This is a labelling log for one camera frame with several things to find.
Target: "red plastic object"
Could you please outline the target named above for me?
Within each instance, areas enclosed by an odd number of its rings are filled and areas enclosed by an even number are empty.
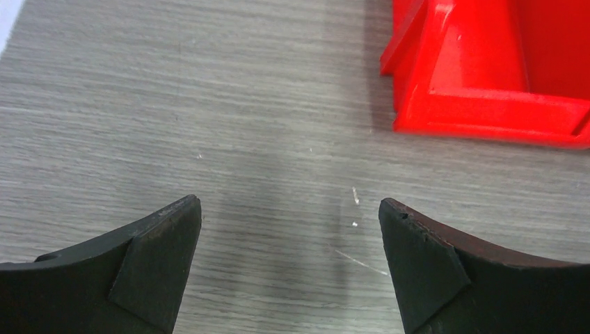
[[[394,0],[397,132],[590,148],[589,0]]]

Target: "table surface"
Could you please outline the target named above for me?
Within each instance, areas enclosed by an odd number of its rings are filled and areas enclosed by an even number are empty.
[[[403,333],[386,197],[590,262],[589,153],[392,133],[390,34],[385,0],[28,0],[0,61],[0,262],[194,193],[175,333],[363,334]]]

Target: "scratch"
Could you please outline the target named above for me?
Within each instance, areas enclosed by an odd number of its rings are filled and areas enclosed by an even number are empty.
[[[335,251],[336,253],[338,253],[338,254],[340,254],[340,255],[344,256],[345,258],[347,258],[347,259],[351,260],[352,262],[354,262],[354,263],[356,263],[356,264],[360,264],[361,266],[363,266],[363,267],[365,267],[365,268],[368,268],[368,269],[371,269],[372,271],[375,271],[375,272],[377,272],[377,273],[380,273],[381,275],[389,276],[389,274],[388,274],[388,273],[386,273],[386,272],[384,272],[384,271],[381,271],[381,270],[379,270],[379,269],[373,268],[373,267],[371,267],[371,266],[370,266],[370,265],[368,265],[368,264],[364,264],[364,263],[362,263],[361,261],[359,261],[359,260],[355,259],[354,257],[351,257],[350,255],[348,255],[348,254],[346,254],[346,253],[344,253],[344,252],[341,252],[341,251],[339,251],[339,250],[338,250],[338,249],[336,249],[336,248],[334,248],[334,251]]]
[[[356,203],[358,205],[358,203],[360,202],[358,199],[358,194],[356,193],[356,188],[352,187],[352,196],[354,197],[354,203]]]

